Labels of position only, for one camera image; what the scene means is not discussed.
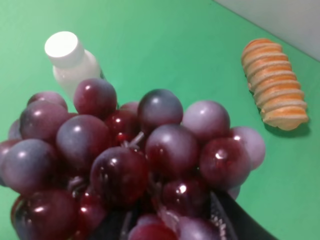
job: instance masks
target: white wall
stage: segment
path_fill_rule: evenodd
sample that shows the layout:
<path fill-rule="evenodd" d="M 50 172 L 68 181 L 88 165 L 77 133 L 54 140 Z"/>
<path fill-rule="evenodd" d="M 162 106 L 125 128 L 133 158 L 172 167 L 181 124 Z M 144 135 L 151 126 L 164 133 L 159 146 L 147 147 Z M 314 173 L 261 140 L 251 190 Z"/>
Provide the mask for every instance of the white wall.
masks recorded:
<path fill-rule="evenodd" d="M 320 61 L 320 0 L 216 0 Z"/>

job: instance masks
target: black object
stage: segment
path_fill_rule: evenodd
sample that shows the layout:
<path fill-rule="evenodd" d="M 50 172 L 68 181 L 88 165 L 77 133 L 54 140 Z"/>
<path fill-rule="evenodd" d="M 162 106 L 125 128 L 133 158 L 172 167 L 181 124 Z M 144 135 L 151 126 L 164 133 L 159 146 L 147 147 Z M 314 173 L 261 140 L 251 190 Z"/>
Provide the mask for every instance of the black object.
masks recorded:
<path fill-rule="evenodd" d="M 277 240 L 252 219 L 225 192 L 211 192 L 211 219 L 225 224 L 226 240 Z M 140 215 L 139 203 L 131 210 L 113 210 L 88 240 L 127 240 Z"/>

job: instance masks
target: spiral pastry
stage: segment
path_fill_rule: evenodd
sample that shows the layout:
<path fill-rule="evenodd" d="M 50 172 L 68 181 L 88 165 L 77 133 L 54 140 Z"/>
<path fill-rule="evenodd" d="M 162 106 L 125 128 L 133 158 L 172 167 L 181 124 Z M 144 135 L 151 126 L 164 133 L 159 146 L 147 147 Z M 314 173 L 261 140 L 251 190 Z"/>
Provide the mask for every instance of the spiral pastry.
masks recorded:
<path fill-rule="evenodd" d="M 290 131 L 308 122 L 305 94 L 280 44 L 253 40 L 244 48 L 241 63 L 264 123 Z"/>

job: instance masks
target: green tablecloth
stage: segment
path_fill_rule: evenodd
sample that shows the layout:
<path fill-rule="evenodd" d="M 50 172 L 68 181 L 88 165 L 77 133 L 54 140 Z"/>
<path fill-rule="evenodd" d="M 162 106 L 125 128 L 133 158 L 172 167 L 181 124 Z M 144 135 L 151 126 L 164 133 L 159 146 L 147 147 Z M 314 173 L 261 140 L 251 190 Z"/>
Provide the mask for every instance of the green tablecloth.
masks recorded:
<path fill-rule="evenodd" d="M 0 29 L 1 140 L 33 93 L 61 93 L 44 43 L 72 31 L 98 58 L 120 103 L 166 88 L 185 108 L 215 100 L 232 126 L 257 129 L 266 160 L 238 202 L 281 240 L 319 239 L 319 62 L 211 0 L 1 0 Z M 240 64 L 244 46 L 260 37 L 283 44 L 289 55 L 308 103 L 309 129 L 279 134 L 261 121 Z M 9 218 L 16 197 L 0 187 L 0 239 L 17 239 Z"/>

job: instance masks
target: white bottle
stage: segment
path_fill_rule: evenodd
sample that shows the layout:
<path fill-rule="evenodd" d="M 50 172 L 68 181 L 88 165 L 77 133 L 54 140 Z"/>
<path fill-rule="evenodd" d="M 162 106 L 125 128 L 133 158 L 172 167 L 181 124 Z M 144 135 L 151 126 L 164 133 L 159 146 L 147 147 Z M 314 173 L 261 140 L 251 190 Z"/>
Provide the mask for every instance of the white bottle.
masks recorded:
<path fill-rule="evenodd" d="M 72 101 L 80 82 L 105 78 L 95 56 L 84 49 L 72 32 L 55 33 L 46 41 L 44 50 L 53 64 L 54 78 Z"/>

